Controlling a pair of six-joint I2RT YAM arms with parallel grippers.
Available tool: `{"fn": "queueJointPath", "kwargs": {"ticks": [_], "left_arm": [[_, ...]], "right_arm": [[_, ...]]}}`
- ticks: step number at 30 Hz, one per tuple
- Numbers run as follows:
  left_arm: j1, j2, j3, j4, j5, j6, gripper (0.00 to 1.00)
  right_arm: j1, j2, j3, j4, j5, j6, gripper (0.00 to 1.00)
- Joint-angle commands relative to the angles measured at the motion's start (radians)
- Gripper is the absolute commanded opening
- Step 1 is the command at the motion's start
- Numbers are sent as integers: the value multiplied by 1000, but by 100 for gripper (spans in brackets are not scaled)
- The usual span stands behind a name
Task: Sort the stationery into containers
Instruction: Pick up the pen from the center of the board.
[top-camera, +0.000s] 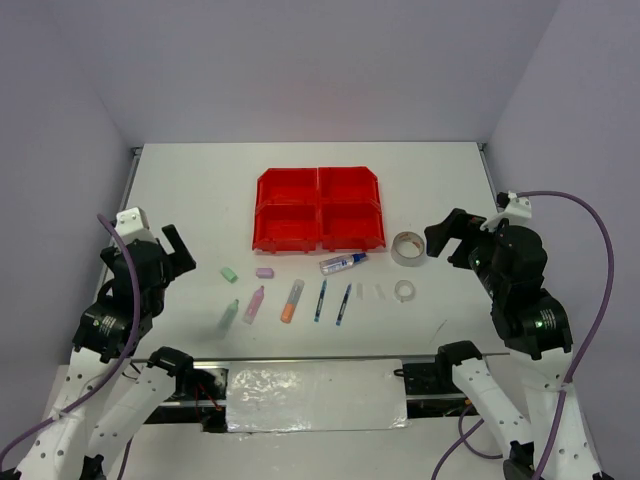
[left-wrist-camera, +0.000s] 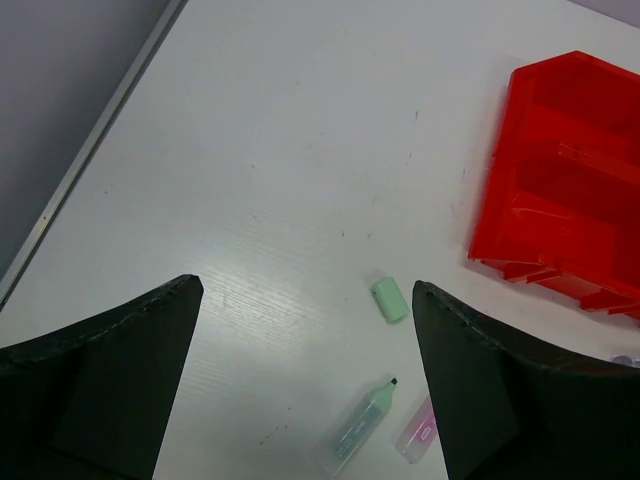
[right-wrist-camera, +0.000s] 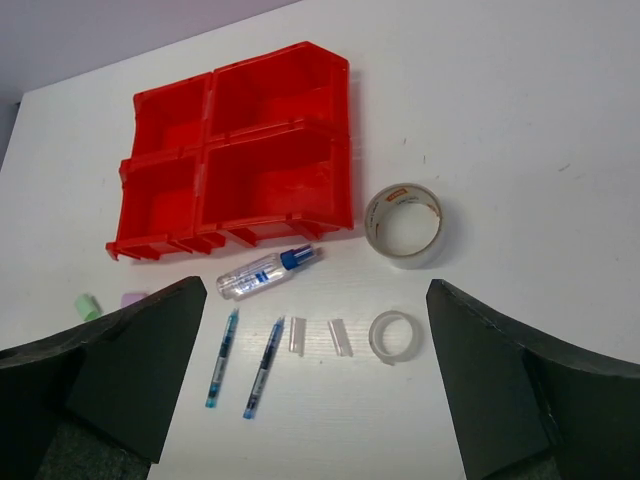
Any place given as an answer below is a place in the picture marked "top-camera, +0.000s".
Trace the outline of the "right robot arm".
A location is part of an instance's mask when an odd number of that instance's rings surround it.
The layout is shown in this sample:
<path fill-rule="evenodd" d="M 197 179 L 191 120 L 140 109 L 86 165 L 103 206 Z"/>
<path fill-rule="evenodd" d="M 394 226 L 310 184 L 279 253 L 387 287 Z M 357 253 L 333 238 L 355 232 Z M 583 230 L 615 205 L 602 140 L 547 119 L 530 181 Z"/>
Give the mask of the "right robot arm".
<path fill-rule="evenodd" d="M 439 348 L 434 371 L 446 391 L 461 390 L 500 446 L 507 479 L 604 479 L 573 384 L 576 354 L 564 307 L 542 286 L 547 253 L 534 231 L 508 220 L 489 230 L 482 217 L 454 209 L 425 229 L 426 253 L 474 272 L 491 299 L 491 320 L 523 387 L 521 412 L 497 384 L 478 348 L 459 341 Z"/>

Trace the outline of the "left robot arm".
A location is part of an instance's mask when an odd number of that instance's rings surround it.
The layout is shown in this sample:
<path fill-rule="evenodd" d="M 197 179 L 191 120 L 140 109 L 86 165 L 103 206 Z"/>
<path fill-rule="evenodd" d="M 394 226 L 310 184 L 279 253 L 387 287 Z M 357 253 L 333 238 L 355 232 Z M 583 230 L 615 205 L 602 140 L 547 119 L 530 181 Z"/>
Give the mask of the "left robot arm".
<path fill-rule="evenodd" d="M 128 240 L 121 222 L 103 225 L 115 243 L 100 257 L 113 277 L 81 316 L 49 416 L 2 449 L 6 456 L 22 441 L 34 440 L 16 467 L 2 470 L 4 479 L 104 479 L 114 467 L 124 470 L 135 434 L 156 408 L 195 389 L 193 358 L 161 347 L 125 394 L 106 405 L 139 341 L 163 312 L 167 287 L 196 263 L 173 225 L 162 229 L 171 252 L 155 237 L 145 238 L 144 226 L 134 228 Z"/>

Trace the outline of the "green highlighter body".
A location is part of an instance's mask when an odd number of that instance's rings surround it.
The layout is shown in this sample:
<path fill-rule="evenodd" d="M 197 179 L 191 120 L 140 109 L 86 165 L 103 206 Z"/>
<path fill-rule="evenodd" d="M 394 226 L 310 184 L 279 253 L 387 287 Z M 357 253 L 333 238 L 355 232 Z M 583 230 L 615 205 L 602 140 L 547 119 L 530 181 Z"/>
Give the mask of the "green highlighter body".
<path fill-rule="evenodd" d="M 237 312 L 239 309 L 239 300 L 238 299 L 234 299 L 225 309 L 222 317 L 220 318 L 219 322 L 218 322 L 218 330 L 222 331 L 222 332 L 226 332 L 229 330 L 229 328 L 231 327 L 231 324 L 233 323 Z"/>

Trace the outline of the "green highlighter cap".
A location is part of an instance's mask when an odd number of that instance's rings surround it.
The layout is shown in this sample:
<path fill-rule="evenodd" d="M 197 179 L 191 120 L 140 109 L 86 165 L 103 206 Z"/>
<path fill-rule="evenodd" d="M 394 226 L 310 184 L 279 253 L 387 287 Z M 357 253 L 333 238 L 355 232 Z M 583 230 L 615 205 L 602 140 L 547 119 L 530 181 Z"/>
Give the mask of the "green highlighter cap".
<path fill-rule="evenodd" d="M 237 274 L 232 269 L 230 269 L 229 267 L 223 267 L 220 270 L 220 273 L 223 276 L 223 278 L 226 281 L 228 281 L 229 283 L 234 283 L 238 279 Z"/>

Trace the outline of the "purple highlighter cap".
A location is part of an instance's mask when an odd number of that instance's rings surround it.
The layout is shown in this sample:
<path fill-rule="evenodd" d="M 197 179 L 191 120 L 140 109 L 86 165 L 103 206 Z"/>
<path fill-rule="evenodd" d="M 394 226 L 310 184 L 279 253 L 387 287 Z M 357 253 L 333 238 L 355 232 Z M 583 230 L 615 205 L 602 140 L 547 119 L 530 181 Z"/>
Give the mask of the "purple highlighter cap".
<path fill-rule="evenodd" d="M 256 277 L 261 279 L 272 279 L 275 276 L 275 272 L 272 268 L 261 267 L 255 271 Z"/>

